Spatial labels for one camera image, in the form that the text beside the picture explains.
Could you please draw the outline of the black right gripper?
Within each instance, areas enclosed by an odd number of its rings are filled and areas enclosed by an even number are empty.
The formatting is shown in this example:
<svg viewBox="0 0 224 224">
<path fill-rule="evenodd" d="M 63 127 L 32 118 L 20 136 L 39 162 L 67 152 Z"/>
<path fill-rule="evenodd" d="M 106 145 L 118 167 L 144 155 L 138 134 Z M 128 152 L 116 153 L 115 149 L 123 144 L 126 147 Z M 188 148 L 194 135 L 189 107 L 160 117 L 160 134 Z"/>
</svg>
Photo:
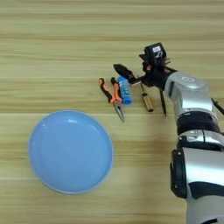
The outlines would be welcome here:
<svg viewBox="0 0 224 224">
<path fill-rule="evenodd" d="M 165 90 L 165 83 L 167 82 L 169 76 L 175 73 L 176 70 L 168 67 L 167 65 L 150 65 L 145 54 L 139 54 L 139 57 L 143 61 L 144 71 L 144 76 L 139 78 L 135 78 L 134 74 L 122 64 L 114 64 L 113 67 L 115 71 L 128 82 L 130 82 L 131 85 L 142 83 L 149 88 L 157 87 L 161 90 Z"/>
</svg>

